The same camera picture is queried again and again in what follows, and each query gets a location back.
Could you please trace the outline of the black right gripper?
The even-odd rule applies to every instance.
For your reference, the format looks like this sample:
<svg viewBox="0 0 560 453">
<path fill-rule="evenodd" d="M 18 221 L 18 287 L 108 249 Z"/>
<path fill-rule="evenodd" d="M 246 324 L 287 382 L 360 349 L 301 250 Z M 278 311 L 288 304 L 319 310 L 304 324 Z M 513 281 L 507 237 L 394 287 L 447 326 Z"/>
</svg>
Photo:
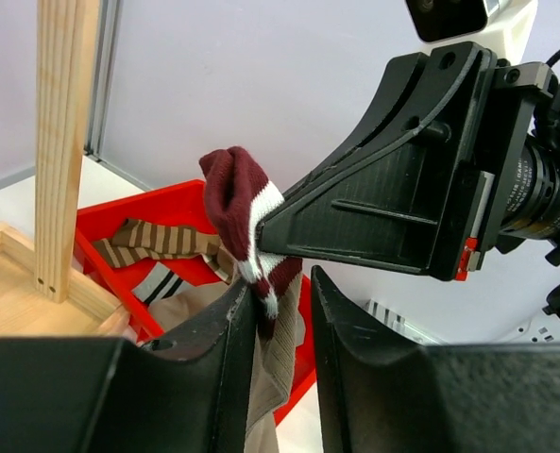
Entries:
<svg viewBox="0 0 560 453">
<path fill-rule="evenodd" d="M 497 60 L 474 42 L 390 59 L 353 131 L 258 224 L 261 250 L 443 281 L 479 270 L 511 216 L 535 106 L 555 91 L 550 66 L 498 67 L 476 139 L 374 140 L 407 115 L 427 116 L 479 58 Z"/>
</svg>

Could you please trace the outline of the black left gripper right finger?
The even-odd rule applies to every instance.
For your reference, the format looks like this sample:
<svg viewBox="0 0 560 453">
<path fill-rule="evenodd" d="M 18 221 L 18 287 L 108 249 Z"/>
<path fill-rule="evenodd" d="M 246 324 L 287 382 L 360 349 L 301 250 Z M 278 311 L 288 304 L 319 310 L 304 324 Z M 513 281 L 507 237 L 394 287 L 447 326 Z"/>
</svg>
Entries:
<svg viewBox="0 0 560 453">
<path fill-rule="evenodd" d="M 560 452 L 560 344 L 418 344 L 311 289 L 325 451 Z"/>
</svg>

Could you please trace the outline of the beige sock maroon striped cuff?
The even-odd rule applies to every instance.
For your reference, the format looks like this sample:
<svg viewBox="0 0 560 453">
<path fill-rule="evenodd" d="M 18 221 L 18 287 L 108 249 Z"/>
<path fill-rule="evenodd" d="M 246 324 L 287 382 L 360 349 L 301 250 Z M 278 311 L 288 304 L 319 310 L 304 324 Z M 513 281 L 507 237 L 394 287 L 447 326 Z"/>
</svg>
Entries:
<svg viewBox="0 0 560 453">
<path fill-rule="evenodd" d="M 274 410 L 288 402 L 296 365 L 302 261 L 263 252 L 257 227 L 284 198 L 239 146 L 202 157 L 208 218 L 232 258 L 233 277 L 195 287 L 160 308 L 180 315 L 160 339 L 181 368 L 173 452 L 275 452 Z"/>
</svg>

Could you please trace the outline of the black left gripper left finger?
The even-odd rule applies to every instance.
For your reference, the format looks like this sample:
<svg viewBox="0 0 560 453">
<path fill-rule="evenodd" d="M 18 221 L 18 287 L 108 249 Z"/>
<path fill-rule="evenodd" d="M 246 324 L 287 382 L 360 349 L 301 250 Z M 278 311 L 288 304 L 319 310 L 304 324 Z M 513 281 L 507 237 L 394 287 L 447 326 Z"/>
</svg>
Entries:
<svg viewBox="0 0 560 453">
<path fill-rule="evenodd" d="M 143 345 L 0 338 L 0 452 L 242 451 L 256 314 L 238 281 Z"/>
</svg>

